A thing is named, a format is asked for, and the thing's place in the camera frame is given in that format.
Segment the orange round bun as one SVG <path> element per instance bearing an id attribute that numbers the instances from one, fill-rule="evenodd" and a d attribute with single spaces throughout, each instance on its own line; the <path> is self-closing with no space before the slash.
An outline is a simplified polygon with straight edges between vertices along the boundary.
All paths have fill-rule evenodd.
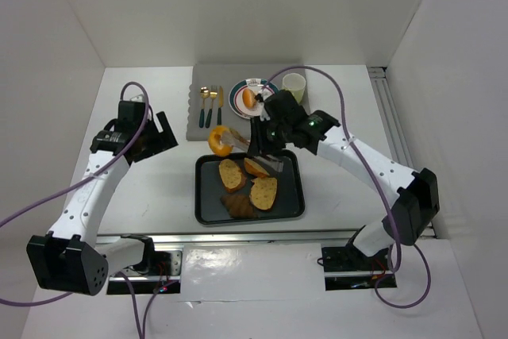
<path id="1" fill-rule="evenodd" d="M 244 106 L 250 110 L 253 110 L 256 108 L 257 100 L 256 100 L 256 94 L 249 88 L 246 88 L 243 90 L 242 93 L 242 101 L 244 103 Z"/>

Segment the orange glazed donut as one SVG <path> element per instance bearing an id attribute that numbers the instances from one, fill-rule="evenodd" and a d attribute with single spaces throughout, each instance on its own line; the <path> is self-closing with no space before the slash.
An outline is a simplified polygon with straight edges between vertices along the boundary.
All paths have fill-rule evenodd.
<path id="1" fill-rule="evenodd" d="M 221 141 L 222 135 L 224 133 L 229 133 L 229 132 L 230 132 L 229 128 L 225 127 L 223 125 L 216 126 L 210 132 L 210 135 L 208 137 L 208 145 L 214 155 L 220 156 L 220 157 L 226 157 L 232 152 L 233 147 L 231 145 L 227 145 Z"/>

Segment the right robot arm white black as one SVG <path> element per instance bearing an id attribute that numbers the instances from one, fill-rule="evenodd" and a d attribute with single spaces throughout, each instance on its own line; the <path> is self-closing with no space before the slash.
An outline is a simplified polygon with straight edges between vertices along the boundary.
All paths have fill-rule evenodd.
<path id="1" fill-rule="evenodd" d="M 250 121 L 252 156 L 267 156 L 291 143 L 328 160 L 377 192 L 386 215 L 354 234 L 350 246 L 373 257 L 391 245 L 411 246 L 440 209 L 436 175 L 401 165 L 355 138 L 331 115 L 319 110 Z"/>

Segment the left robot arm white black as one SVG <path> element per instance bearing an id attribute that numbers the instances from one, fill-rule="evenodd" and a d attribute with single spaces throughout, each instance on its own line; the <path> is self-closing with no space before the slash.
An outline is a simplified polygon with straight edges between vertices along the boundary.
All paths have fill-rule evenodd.
<path id="1" fill-rule="evenodd" d="M 171 257 L 152 238 L 123 234 L 98 247 L 98 229 L 118 184 L 131 165 L 177 146 L 165 113 L 149 117 L 142 102 L 121 101 L 117 117 L 93 138 L 84 184 L 44 236 L 32 236 L 26 251 L 39 287 L 96 295 L 108 277 L 132 268 L 141 275 L 168 270 Z"/>

